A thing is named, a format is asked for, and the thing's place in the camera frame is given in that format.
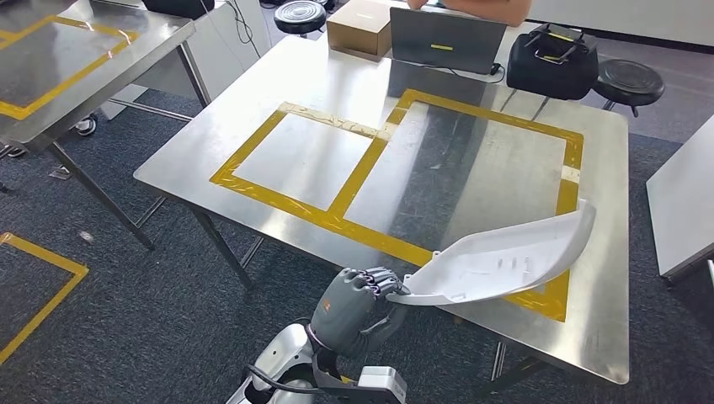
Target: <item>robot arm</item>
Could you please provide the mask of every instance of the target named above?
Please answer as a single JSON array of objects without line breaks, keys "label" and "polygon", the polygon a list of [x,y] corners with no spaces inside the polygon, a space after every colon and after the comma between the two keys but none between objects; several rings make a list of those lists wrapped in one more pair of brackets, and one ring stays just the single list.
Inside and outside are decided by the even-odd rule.
[{"label": "robot arm", "polygon": [[407,306],[396,305],[387,317],[361,329],[375,303],[390,293],[409,293],[392,271],[381,267],[343,269],[322,295],[309,331],[321,346],[339,356],[356,358],[373,351],[403,324],[407,315]]},{"label": "robot arm", "polygon": [[354,404],[403,404],[407,385],[396,370],[365,366],[357,382],[344,382],[338,356],[358,357],[379,348],[404,322],[408,306],[362,329],[377,301],[408,294],[385,268],[343,269],[322,295],[308,326],[290,324],[260,354],[227,404],[311,404],[322,391]]}]

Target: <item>yellow tape rectangle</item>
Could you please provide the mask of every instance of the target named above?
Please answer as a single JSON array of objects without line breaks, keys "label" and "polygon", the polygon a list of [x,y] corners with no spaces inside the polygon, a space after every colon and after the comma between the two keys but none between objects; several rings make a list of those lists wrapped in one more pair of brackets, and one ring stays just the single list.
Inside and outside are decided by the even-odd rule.
[{"label": "yellow tape rectangle", "polygon": [[47,93],[42,94],[35,101],[28,104],[27,106],[22,107],[0,101],[0,114],[7,115],[16,120],[24,120],[25,118],[33,114],[37,109],[40,109],[47,103],[49,103],[57,95],[67,90],[69,87],[71,87],[73,84],[75,84],[82,78],[86,77],[90,72],[94,71],[99,66],[102,66],[106,61],[113,58],[119,52],[124,50],[128,45],[131,45],[131,43],[134,42],[139,36],[138,33],[134,31],[114,29],[103,25],[90,24],[83,21],[76,21],[74,19],[66,19],[64,17],[59,17],[56,15],[49,15],[17,33],[0,31],[0,39],[2,39],[2,41],[0,41],[0,51],[23,39],[25,36],[31,34],[42,26],[53,23],[68,25],[79,29],[96,31],[105,35],[116,36],[120,38],[120,41],[116,45],[108,49],[107,52],[103,53],[103,55],[101,55],[99,58],[74,73],[64,82],[57,84],[57,86],[49,90]]},{"label": "yellow tape rectangle", "polygon": [[[381,130],[367,128],[354,122],[341,120],[340,118],[313,109],[283,103],[238,150],[228,158],[223,166],[210,178],[210,181],[231,191],[256,199],[278,210],[283,210],[304,221],[309,221],[323,229],[422,267],[431,259],[431,251],[344,219],[344,214],[352,204],[355,195],[360,191],[360,188],[376,165],[377,160],[379,160],[381,154],[384,152],[394,131],[401,124],[404,116],[414,102],[435,105],[462,114],[469,114],[486,120],[494,120],[506,125],[512,125],[521,129],[563,139],[565,141],[565,152],[563,153],[562,165],[567,176],[560,181],[557,206],[554,213],[561,215],[575,210],[578,202],[578,183],[574,180],[579,178],[580,163],[583,155],[583,136],[581,134],[531,120],[522,120],[521,118],[495,112],[490,109],[483,109],[475,105],[464,104],[452,99],[422,93],[412,89],[406,90],[398,99],[397,104],[387,117],[384,127]],[[315,206],[275,192],[272,189],[267,189],[243,178],[238,178],[233,174],[238,166],[240,166],[248,155],[255,150],[258,144],[268,136],[270,131],[279,124],[286,114],[298,114],[309,120],[315,120],[325,125],[350,130],[354,133],[372,138],[370,146],[354,167],[347,181],[345,181],[343,187],[327,210],[320,210]],[[543,293],[529,290],[506,296],[504,299],[526,309],[537,311],[543,316],[563,322],[565,321],[567,305],[568,280],[569,272],[566,271],[551,282],[548,282],[544,287]]]},{"label": "yellow tape rectangle", "polygon": [[62,300],[67,297],[69,292],[77,286],[79,281],[82,280],[88,272],[87,267],[70,261],[69,259],[61,257],[51,251],[45,250],[40,246],[36,246],[31,242],[26,242],[25,240],[10,233],[0,235],[0,245],[3,244],[15,247],[33,257],[37,257],[47,263],[51,263],[58,268],[66,270],[73,276],[64,286],[62,286],[60,291],[57,292],[57,294],[54,295],[27,324],[25,324],[20,332],[18,332],[18,334],[10,340],[10,343],[8,343],[3,350],[0,350],[0,364],[3,364],[3,362],[5,362],[5,360],[9,358],[13,352],[15,352],[15,349],[17,349],[20,344],[22,344],[22,342],[24,342],[24,340],[27,339],[27,337],[40,325],[40,323],[42,323],[42,321],[45,320],[45,318],[47,318],[53,310],[55,310],[55,307],[57,307]]}]

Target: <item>person's hand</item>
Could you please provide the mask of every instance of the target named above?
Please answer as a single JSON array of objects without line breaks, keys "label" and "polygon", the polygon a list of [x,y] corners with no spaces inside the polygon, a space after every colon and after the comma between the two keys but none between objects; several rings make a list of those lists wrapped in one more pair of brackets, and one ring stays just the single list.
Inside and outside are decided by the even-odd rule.
[{"label": "person's hand", "polygon": [[412,10],[419,10],[427,1],[428,0],[407,0],[407,4]]}]

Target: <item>cardboard box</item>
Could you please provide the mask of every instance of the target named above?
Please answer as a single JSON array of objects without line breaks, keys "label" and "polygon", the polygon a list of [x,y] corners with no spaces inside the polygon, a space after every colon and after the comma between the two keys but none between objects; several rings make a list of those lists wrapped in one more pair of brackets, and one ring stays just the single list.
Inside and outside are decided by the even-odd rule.
[{"label": "cardboard box", "polygon": [[328,19],[328,43],[338,51],[384,56],[392,48],[389,8],[404,2],[350,0]]}]

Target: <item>black bag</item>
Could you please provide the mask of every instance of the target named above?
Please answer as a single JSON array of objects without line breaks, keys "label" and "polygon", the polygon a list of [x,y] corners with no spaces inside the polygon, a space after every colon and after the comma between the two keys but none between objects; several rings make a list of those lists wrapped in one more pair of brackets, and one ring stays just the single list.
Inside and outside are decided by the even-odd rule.
[{"label": "black bag", "polygon": [[594,38],[555,24],[518,36],[511,48],[506,83],[558,99],[581,99],[598,79]]},{"label": "black bag", "polygon": [[215,6],[214,0],[143,0],[147,10],[157,13],[177,15],[187,19],[197,19],[205,14],[205,10],[211,11]]}]

